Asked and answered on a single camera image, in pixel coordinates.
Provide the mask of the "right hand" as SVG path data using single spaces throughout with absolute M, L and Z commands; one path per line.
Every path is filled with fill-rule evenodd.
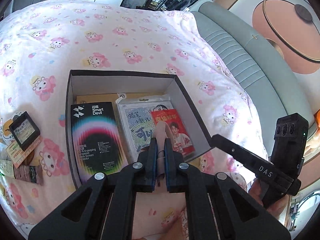
M 260 205 L 263 206 L 263 202 L 260 198 L 262 189 L 260 186 L 259 179 L 255 179 L 251 188 L 249 189 L 248 194 L 253 197 Z M 284 211 L 285 207 L 289 202 L 289 196 L 285 195 L 280 200 L 276 201 L 272 205 L 270 205 L 266 210 L 275 218 L 279 219 L 281 213 Z

